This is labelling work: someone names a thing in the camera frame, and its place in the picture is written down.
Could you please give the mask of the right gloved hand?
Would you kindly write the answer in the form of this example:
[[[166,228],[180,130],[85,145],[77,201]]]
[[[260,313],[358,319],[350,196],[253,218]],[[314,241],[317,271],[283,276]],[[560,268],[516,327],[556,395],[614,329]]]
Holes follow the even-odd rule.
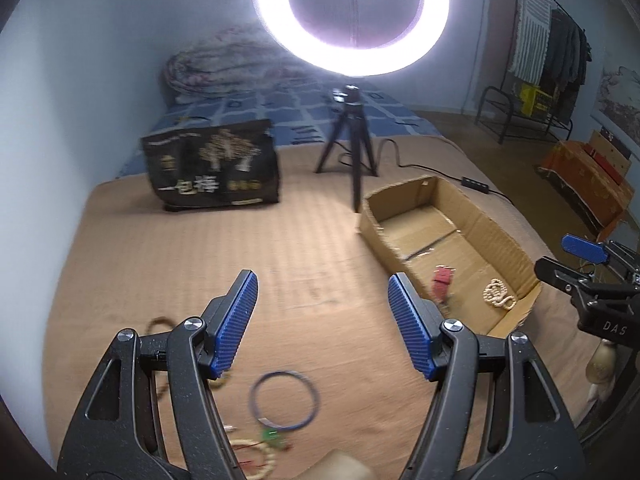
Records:
[[[604,402],[615,385],[616,344],[602,339],[586,366],[586,378],[590,383],[588,401]]]

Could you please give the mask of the left gloved hand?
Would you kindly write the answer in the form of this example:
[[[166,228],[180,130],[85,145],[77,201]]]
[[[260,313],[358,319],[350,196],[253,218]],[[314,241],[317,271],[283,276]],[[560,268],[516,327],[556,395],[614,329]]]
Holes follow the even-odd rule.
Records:
[[[354,456],[332,450],[294,480],[376,480],[374,471]]]

